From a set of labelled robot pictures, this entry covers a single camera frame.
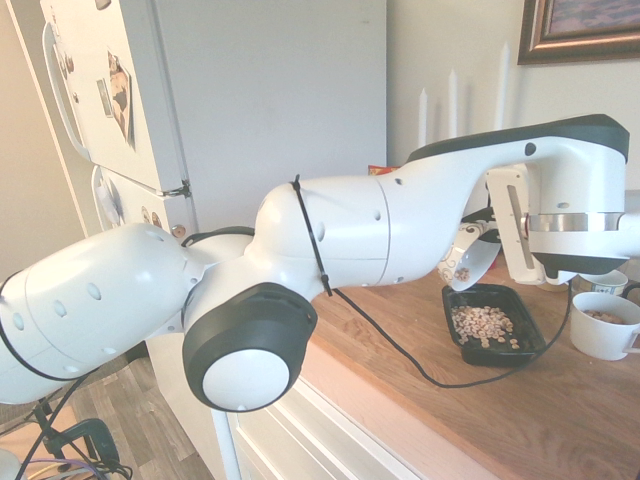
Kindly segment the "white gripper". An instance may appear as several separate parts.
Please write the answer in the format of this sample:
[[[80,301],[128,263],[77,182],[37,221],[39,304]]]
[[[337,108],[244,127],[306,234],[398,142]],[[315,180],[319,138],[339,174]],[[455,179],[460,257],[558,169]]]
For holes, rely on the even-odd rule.
[[[544,269],[531,253],[526,219],[529,211],[529,176],[525,166],[495,168],[486,183],[493,209],[480,209],[462,218],[463,223],[490,223],[497,229],[480,236],[487,243],[502,244],[510,277],[517,283],[541,285]]]

